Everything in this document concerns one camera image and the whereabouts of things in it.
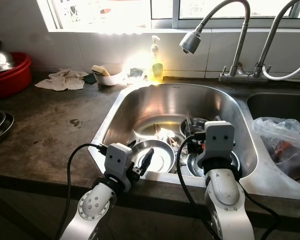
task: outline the white tile wall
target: white tile wall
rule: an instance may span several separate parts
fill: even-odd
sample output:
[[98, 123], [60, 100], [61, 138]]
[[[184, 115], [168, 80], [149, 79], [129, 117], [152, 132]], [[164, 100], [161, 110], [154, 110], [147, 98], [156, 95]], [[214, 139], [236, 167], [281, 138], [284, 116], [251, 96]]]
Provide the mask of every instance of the white tile wall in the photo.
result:
[[[230, 70], [233, 63], [240, 29], [212, 29], [211, 47], [206, 70], [208, 72], [221, 72], [224, 66]], [[268, 31], [266, 29], [249, 30], [246, 34], [242, 48], [240, 62], [247, 72], [253, 71], [258, 62], [266, 42]]]
[[[253, 71], [268, 31], [249, 30], [240, 58], [246, 71]], [[240, 29], [205, 29], [195, 54], [185, 54], [179, 47], [185, 31], [158, 32], [165, 73], [176, 77], [218, 77], [223, 66], [228, 66], [229, 70], [240, 35]], [[0, 40], [8, 51], [28, 53], [32, 69], [72, 67], [87, 71], [92, 65], [129, 61], [131, 56], [149, 54], [152, 34], [48, 32], [37, 1], [0, 0]], [[135, 67], [147, 68], [148, 60], [148, 57], [146, 61], [138, 60]], [[271, 71], [277, 73], [289, 73], [298, 68], [300, 30], [293, 33], [280, 30], [265, 63], [271, 64]]]
[[300, 32], [280, 30], [276, 33], [264, 62], [271, 72], [292, 73], [300, 67]]

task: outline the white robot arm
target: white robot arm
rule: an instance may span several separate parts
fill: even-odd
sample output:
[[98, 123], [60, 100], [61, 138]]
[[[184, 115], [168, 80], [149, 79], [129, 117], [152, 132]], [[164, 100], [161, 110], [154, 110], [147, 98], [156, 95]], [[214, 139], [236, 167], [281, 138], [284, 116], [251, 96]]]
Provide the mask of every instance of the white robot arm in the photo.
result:
[[105, 177], [97, 179], [97, 185], [82, 196], [74, 218], [64, 230], [60, 240], [92, 240], [107, 220], [117, 195], [128, 192], [131, 181], [138, 181], [150, 165], [154, 150], [144, 156], [140, 168], [131, 161], [131, 148], [120, 143], [107, 147]]
[[205, 173], [204, 199], [211, 214], [211, 226], [222, 240], [254, 240], [245, 210], [245, 193], [236, 181], [239, 173], [231, 165], [235, 128], [226, 121], [208, 121], [204, 130], [204, 150], [197, 156], [197, 162]]
[[[244, 190], [237, 182], [239, 173], [231, 165], [234, 127], [226, 121], [208, 121], [204, 130], [204, 150], [197, 156], [197, 163], [206, 176], [204, 197], [211, 214], [211, 226], [222, 240], [254, 240], [253, 228], [245, 211]], [[131, 160], [130, 147], [120, 143], [109, 145], [104, 177], [99, 177], [97, 185], [82, 196], [74, 218], [60, 239], [92, 240], [110, 215], [117, 196], [129, 191], [132, 180], [140, 179], [153, 154], [151, 148], [143, 158], [141, 167], [137, 168]]]

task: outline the flexible faucet hose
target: flexible faucet hose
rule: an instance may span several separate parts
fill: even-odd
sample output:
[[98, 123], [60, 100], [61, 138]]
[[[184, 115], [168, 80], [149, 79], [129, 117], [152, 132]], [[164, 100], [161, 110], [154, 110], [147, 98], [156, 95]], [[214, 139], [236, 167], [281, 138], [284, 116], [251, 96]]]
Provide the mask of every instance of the flexible faucet hose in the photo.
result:
[[243, 24], [248, 24], [250, 20], [250, 5], [247, 0], [225, 0], [218, 4], [214, 9], [211, 10], [211, 12], [200, 22], [200, 30], [204, 28], [204, 26], [207, 24], [207, 22], [212, 18], [212, 16], [218, 12], [220, 9], [222, 9], [224, 6], [234, 3], [234, 2], [239, 2], [244, 5], [245, 8], [245, 17], [244, 17], [244, 22]]

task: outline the water stain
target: water stain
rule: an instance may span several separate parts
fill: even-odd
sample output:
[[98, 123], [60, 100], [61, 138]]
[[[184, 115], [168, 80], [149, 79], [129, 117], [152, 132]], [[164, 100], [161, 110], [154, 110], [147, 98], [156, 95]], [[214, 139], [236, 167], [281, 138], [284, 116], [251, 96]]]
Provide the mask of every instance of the water stain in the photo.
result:
[[78, 126], [80, 121], [78, 119], [71, 119], [70, 123], [73, 124], [74, 127]]

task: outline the dish soap bottle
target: dish soap bottle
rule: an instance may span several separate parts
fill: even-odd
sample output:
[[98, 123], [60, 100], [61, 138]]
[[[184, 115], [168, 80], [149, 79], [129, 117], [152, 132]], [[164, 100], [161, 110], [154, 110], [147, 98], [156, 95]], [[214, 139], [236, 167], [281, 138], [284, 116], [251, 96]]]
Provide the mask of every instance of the dish soap bottle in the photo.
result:
[[164, 66], [159, 55], [158, 40], [160, 40], [158, 36], [152, 35], [150, 79], [153, 83], [161, 83], [164, 78]]

